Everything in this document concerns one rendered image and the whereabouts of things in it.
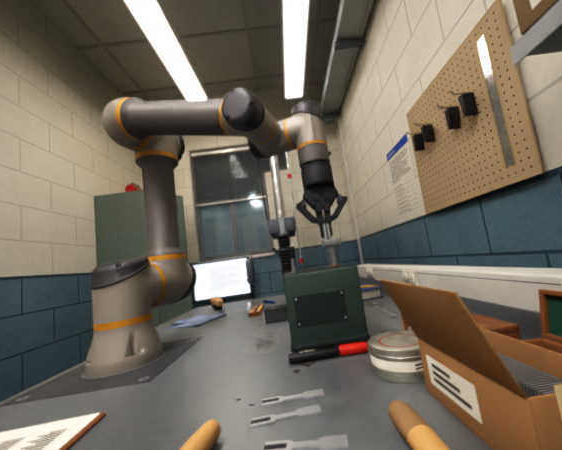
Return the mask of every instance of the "window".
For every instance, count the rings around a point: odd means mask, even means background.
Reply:
[[[200,260],[270,251],[265,184],[248,147],[192,152],[191,166]]]

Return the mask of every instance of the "workbench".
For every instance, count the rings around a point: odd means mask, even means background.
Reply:
[[[365,301],[371,335],[402,328],[399,310],[382,292],[382,299]],[[285,302],[282,296],[268,298]],[[390,317],[382,307],[397,316]],[[0,431],[103,411],[106,417],[74,450],[177,450],[209,419],[218,420],[222,427],[217,450],[261,450],[266,441],[336,434],[348,435],[351,450],[408,450],[387,413],[392,401],[403,400],[450,448],[489,449],[427,392],[425,383],[397,384],[377,378],[368,354],[292,366],[287,361],[288,322],[267,325],[264,314],[249,318],[246,301],[226,303],[223,311],[226,317],[198,328],[167,329],[179,318],[214,313],[210,306],[160,325],[163,342],[201,339],[149,383],[3,406]],[[265,397],[320,388],[325,391],[322,398],[260,406]],[[250,428],[254,417],[314,404],[320,404],[321,414]]]

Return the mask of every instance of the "book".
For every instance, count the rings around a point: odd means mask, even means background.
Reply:
[[[362,300],[382,297],[381,288],[376,284],[361,284],[360,292],[362,294]]]
[[[0,449],[67,450],[98,423],[106,413],[56,420],[0,432]]]

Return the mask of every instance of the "white screen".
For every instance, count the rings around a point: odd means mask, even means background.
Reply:
[[[212,297],[249,294],[247,258],[194,265],[196,269],[195,301]]]

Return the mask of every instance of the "gray robotic arm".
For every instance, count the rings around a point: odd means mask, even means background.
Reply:
[[[160,358],[164,352],[151,308],[177,302],[193,291],[195,271],[180,248],[176,214],[173,170],[184,151],[180,136],[245,136],[259,158],[296,149],[304,183],[298,209],[319,224],[325,239],[331,237],[331,221],[346,202],[333,184],[322,115],[314,102],[299,103],[291,117],[277,122],[242,88],[222,100],[195,103],[122,98],[105,107],[102,123],[115,142],[135,151],[142,168],[148,253],[99,266],[92,273],[94,336],[86,378],[115,375]],[[335,200],[338,207],[331,214]]]

